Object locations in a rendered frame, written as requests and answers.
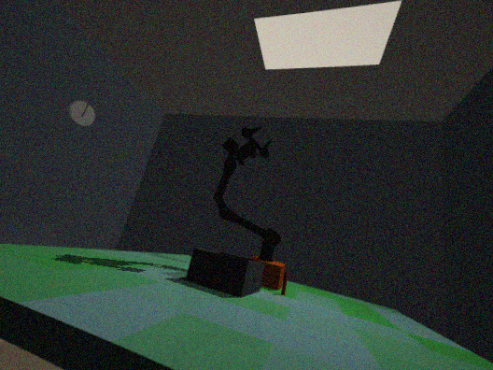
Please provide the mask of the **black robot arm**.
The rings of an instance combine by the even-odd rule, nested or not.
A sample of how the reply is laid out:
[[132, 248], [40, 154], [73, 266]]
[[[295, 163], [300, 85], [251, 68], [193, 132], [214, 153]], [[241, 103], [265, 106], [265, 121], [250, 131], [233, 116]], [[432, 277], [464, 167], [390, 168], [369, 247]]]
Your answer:
[[[216, 200], [216, 203], [218, 205], [219, 215], [224, 220], [236, 222], [264, 238], [264, 240], [262, 240], [263, 246], [261, 247], [261, 256], [258, 257], [258, 259], [267, 262], [273, 262], [272, 257], [274, 248], [275, 245], [278, 245], [281, 241], [280, 235], [277, 234], [277, 232], [273, 231], [271, 228], [265, 230], [260, 228], [258, 225], [241, 218], [228, 207], [226, 207], [226, 204], [222, 198], [223, 194], [225, 193], [230, 176], [237, 166], [236, 160], [239, 162], [239, 165], [244, 165], [243, 160], [248, 156], [248, 153], [243, 148], [239, 149], [239, 145], [232, 137], [228, 138], [224, 145], [222, 145], [222, 147], [229, 152], [229, 155], [228, 158], [226, 158], [225, 160], [223, 174], [219, 182], [217, 191], [214, 195], [214, 199]], [[233, 155], [235, 156], [236, 160], [233, 158]]]

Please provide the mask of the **dark red peg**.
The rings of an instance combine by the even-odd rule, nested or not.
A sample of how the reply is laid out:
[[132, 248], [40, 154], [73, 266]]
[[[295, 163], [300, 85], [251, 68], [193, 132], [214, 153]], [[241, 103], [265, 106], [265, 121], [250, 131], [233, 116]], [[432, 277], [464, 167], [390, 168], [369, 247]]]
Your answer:
[[282, 285], [282, 292], [281, 292], [282, 295], [285, 295], [286, 286], [287, 286], [287, 279], [288, 279], [288, 272], [285, 272], [284, 273], [284, 279], [283, 279], [283, 285]]

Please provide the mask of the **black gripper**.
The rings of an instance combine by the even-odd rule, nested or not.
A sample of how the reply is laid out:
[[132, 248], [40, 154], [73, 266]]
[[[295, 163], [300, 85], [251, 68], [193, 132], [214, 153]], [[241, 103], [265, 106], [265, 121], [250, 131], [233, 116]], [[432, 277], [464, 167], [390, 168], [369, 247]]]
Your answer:
[[[248, 153], [248, 156], [256, 149], [258, 149], [260, 151], [260, 155], [263, 157], [263, 158], [266, 158], [270, 152], [268, 151], [268, 146], [269, 144], [271, 143], [271, 141], [273, 139], [270, 139], [267, 144], [262, 148], [255, 140], [254, 138], [252, 137], [253, 134], [255, 134], [257, 131], [259, 131], [261, 127], [258, 127], [258, 128], [253, 128], [253, 129], [247, 129], [246, 127], [244, 127], [242, 129], [242, 135], [245, 137], [245, 138], [248, 138], [249, 141], [242, 147], [243, 149], [246, 150], [246, 152]], [[257, 145], [258, 146], [257, 146]]]

